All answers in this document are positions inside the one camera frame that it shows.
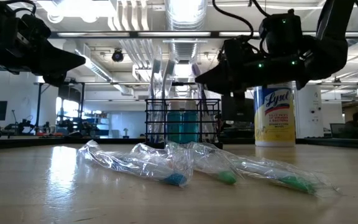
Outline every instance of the blue liquid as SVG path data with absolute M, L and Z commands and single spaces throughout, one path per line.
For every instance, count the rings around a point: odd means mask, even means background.
M 185 112 L 183 115 L 184 121 L 197 121 L 198 113 L 195 111 Z M 185 133 L 194 133 L 194 134 L 184 134 L 181 139 L 181 143 L 189 142 L 198 142 L 199 135 L 198 123 L 183 123 L 183 132 Z
M 167 121 L 182 121 L 182 115 L 179 111 L 168 112 Z M 183 132 L 183 125 L 181 123 L 167 123 L 167 140 L 176 143 L 181 143 L 181 134 Z

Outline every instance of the lysol logo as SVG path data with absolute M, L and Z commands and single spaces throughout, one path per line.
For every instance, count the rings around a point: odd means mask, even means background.
M 265 97 L 265 103 L 267 102 L 265 106 L 265 115 L 275 110 L 288 109 L 290 107 L 290 104 L 288 103 L 290 98 L 290 91 L 287 90 L 281 95 L 276 95 L 276 92 L 280 92 L 280 90 L 275 91 Z

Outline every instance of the desk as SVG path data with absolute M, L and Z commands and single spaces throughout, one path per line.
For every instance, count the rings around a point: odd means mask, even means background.
M 0 149 L 0 224 L 358 223 L 358 149 L 228 145 L 324 172 L 344 196 L 316 198 L 247 179 L 235 186 L 195 173 L 184 189 L 78 164 L 80 145 Z M 129 151 L 131 145 L 102 145 Z

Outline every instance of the white column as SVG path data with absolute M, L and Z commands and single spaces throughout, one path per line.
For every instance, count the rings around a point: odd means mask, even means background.
M 320 86 L 295 90 L 296 138 L 324 137 Z

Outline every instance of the machine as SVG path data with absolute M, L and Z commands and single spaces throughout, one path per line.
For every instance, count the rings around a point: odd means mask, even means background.
M 253 86 L 296 81 L 302 89 L 310 80 L 330 77 L 347 62 L 346 28 L 358 0 L 327 0 L 318 20 L 316 37 L 303 35 L 301 19 L 294 10 L 267 14 L 256 0 L 250 0 L 266 18 L 259 27 L 259 48 L 248 41 L 254 28 L 244 18 L 214 8 L 239 19 L 250 28 L 249 36 L 225 40 L 218 55 L 219 65 L 198 76 L 196 82 L 206 90 L 222 95 L 245 92 Z
M 33 5 L 12 10 L 8 4 L 25 2 Z M 29 11 L 21 18 L 20 11 Z M 46 83 L 60 86 L 67 71 L 83 65 L 85 58 L 55 48 L 47 39 L 51 35 L 45 23 L 35 17 L 36 5 L 30 0 L 0 1 L 0 70 L 18 75 L 32 72 Z

